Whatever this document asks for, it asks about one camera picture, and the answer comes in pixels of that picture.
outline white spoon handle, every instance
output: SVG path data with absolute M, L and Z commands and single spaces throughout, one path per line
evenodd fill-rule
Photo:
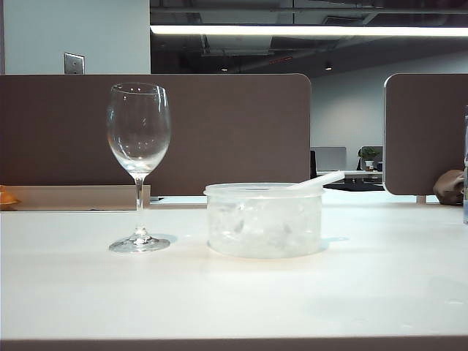
M 287 187 L 287 189 L 300 190 L 316 188 L 317 186 L 324 186 L 326 184 L 333 183 L 334 181 L 339 181 L 343 178 L 344 172 L 342 170 L 337 170 L 336 172 L 327 173 L 325 175 L 321 175 L 320 177 L 309 179 L 308 181 L 303 181 L 302 183 L 290 185 Z

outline water bottle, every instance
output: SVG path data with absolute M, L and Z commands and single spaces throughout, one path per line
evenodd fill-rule
M 465 107 L 465 153 L 463 184 L 463 223 L 468 224 L 468 106 Z

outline brown bag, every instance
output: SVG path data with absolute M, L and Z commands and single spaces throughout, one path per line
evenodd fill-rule
M 434 194 L 442 205 L 463 205 L 463 170 L 449 170 L 437 179 Z

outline ceiling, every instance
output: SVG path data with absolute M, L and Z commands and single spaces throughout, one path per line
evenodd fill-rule
M 466 27 L 468 0 L 150 0 L 150 16 L 152 25 Z M 151 72 L 320 76 L 457 50 L 468 50 L 468 39 L 151 34 Z

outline office desk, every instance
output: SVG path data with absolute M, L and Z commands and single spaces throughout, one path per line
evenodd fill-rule
M 282 260 L 210 250 L 203 208 L 147 210 L 173 243 L 142 255 L 107 250 L 133 212 L 1 213 L 2 349 L 468 350 L 462 208 L 414 202 L 329 190 Z
M 318 176 L 323 176 L 324 174 L 329 173 L 330 171 L 321 170 L 317 172 Z M 353 178 L 353 179 L 362 179 L 362 178 L 382 178 L 383 172 L 379 172 L 374 170 L 372 172 L 368 172 L 366 170 L 344 170 L 345 178 Z

